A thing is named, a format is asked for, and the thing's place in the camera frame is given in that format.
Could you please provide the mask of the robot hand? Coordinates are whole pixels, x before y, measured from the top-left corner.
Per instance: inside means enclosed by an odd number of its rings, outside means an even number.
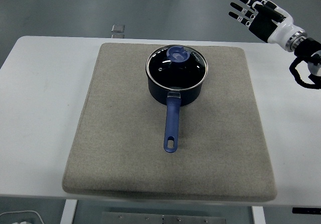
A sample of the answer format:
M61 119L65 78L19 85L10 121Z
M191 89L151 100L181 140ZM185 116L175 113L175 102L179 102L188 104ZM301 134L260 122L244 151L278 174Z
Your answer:
M237 11L229 16L245 25L248 30L265 43L278 44L288 52L307 38L307 33L294 24L293 17L284 9L268 0L238 0L231 2Z

